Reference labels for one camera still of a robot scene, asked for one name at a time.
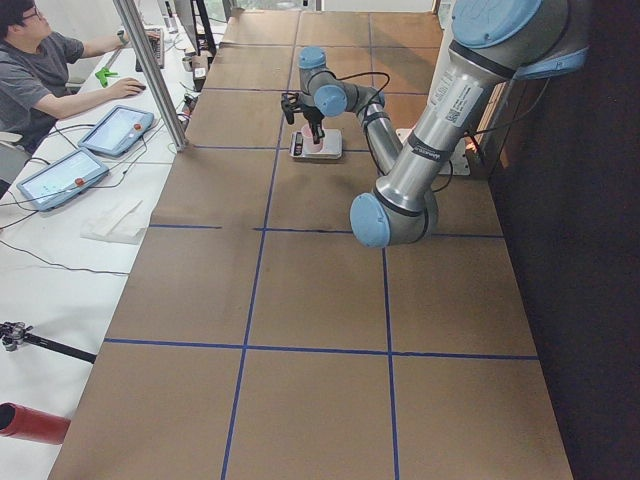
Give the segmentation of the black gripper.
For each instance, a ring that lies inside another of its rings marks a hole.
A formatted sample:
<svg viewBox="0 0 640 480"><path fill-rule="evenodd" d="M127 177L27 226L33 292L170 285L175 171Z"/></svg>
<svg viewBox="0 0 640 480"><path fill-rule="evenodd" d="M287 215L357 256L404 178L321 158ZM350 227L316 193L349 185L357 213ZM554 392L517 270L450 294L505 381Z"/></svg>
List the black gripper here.
<svg viewBox="0 0 640 480"><path fill-rule="evenodd" d="M322 112L315 106L305 104L301 106L301 112L304 118L308 121L308 123L304 125L304 138L308 141L313 141L314 139L321 140L325 136L322 127ZM314 134L310 125L314 125Z"/></svg>

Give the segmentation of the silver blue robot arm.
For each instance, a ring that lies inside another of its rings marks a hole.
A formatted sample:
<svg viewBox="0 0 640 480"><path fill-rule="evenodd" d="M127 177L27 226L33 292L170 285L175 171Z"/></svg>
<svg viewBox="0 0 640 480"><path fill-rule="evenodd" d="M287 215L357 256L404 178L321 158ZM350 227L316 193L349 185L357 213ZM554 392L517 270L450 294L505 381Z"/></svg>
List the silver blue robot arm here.
<svg viewBox="0 0 640 480"><path fill-rule="evenodd" d="M338 79L319 47L299 54L296 103L313 140L321 122L353 113L381 172L369 193L350 208L357 240L384 248L414 243L437 225L431 188L457 144L476 128L493 88L512 79L541 79L580 69L588 52L589 1L458 1L436 64L425 110L400 141L381 91Z"/></svg>

